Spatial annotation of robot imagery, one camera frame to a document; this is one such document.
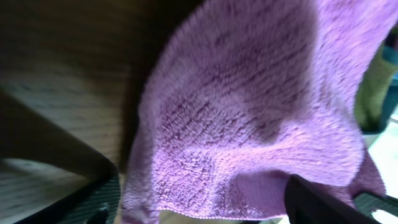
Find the terry cloth fabric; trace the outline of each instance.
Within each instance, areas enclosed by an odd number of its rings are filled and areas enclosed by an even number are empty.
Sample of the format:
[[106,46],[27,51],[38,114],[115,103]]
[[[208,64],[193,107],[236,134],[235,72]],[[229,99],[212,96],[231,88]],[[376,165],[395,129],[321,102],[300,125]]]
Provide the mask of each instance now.
[[353,206],[384,194],[354,118],[396,0],[210,0],[171,38],[139,107],[123,223],[285,215],[298,174]]
[[[394,65],[389,58],[393,56],[394,49],[381,45],[374,56],[368,70],[364,74],[355,102],[355,118],[364,134],[378,134],[386,127],[386,120],[381,119],[383,103],[387,96],[392,77],[398,72],[398,65]],[[383,57],[386,51],[389,58]]]

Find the purple towel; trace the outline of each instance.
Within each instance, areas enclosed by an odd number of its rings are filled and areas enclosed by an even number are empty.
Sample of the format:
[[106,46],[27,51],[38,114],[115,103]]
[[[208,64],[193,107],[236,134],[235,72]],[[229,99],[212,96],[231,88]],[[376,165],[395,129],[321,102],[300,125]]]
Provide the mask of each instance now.
[[289,174],[350,205],[384,194],[353,108],[397,18],[397,0],[205,2],[142,96],[123,223],[285,215]]

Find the pink cloth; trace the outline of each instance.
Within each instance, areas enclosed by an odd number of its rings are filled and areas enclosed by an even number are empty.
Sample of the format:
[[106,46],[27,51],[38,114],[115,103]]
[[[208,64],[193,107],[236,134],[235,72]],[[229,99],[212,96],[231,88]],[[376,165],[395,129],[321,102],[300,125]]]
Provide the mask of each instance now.
[[123,223],[285,215],[298,174],[352,205],[384,194],[354,96],[396,0],[209,0],[171,38],[139,107]]

